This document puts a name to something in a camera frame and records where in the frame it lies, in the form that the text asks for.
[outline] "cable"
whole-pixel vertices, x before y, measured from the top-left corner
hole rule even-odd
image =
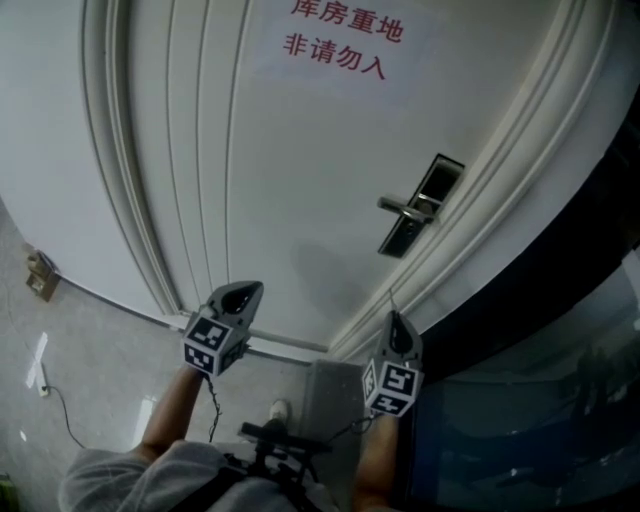
[[[80,441],[78,441],[76,439],[76,436],[74,436],[73,433],[71,432],[71,427],[69,426],[69,415],[67,414],[67,404],[64,402],[64,398],[62,396],[62,393],[55,386],[46,386],[45,389],[47,389],[47,390],[52,389],[53,391],[58,393],[58,396],[60,397],[60,401],[62,402],[62,408],[64,409],[64,421],[67,424],[67,432],[69,432],[69,435],[71,436],[71,439],[73,439],[80,448],[85,449],[85,446]]]
[[[347,425],[344,428],[341,428],[335,434],[333,434],[327,441],[325,441],[325,444],[331,444],[333,441],[338,439],[340,436],[343,436],[347,432],[351,432],[355,436],[361,436],[365,434],[371,428],[371,425],[373,425],[373,422],[377,420],[380,416],[382,416],[382,413],[380,412],[371,413],[369,416],[365,416],[364,418],[360,418],[359,420],[352,421],[351,423],[349,423],[349,425]],[[365,423],[366,423],[365,427],[359,430],[356,430],[358,427],[360,427],[360,425]]]
[[[209,443],[213,442],[213,434],[216,432],[216,428],[218,427],[218,421],[220,420],[220,416],[222,416],[220,404],[218,403],[218,399],[216,398],[216,394],[213,392],[213,383],[211,382],[211,377],[209,374],[202,373],[204,375],[204,379],[207,381],[207,388],[209,388],[209,394],[213,399],[213,406],[216,408],[216,417],[213,420],[213,424],[209,427]]]

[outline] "white wall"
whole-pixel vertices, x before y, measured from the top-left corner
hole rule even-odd
[[[61,273],[161,314],[111,209],[83,107],[80,0],[0,1],[0,196]]]

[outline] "strap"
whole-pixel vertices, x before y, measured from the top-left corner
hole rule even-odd
[[[240,471],[223,467],[209,482],[187,496],[173,507],[170,512],[205,512],[232,486],[244,478],[245,475]]]

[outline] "printed sign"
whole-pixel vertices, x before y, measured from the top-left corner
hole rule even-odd
[[[249,66],[334,95],[400,103],[433,26],[413,0],[255,0]]]

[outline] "human arm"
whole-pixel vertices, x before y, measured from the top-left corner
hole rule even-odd
[[[354,512],[389,507],[396,470],[398,419],[378,418],[367,437],[356,472],[353,490]]]
[[[152,463],[175,441],[184,439],[202,378],[203,374],[195,368],[186,365],[180,368],[153,411],[142,442],[132,453]]]

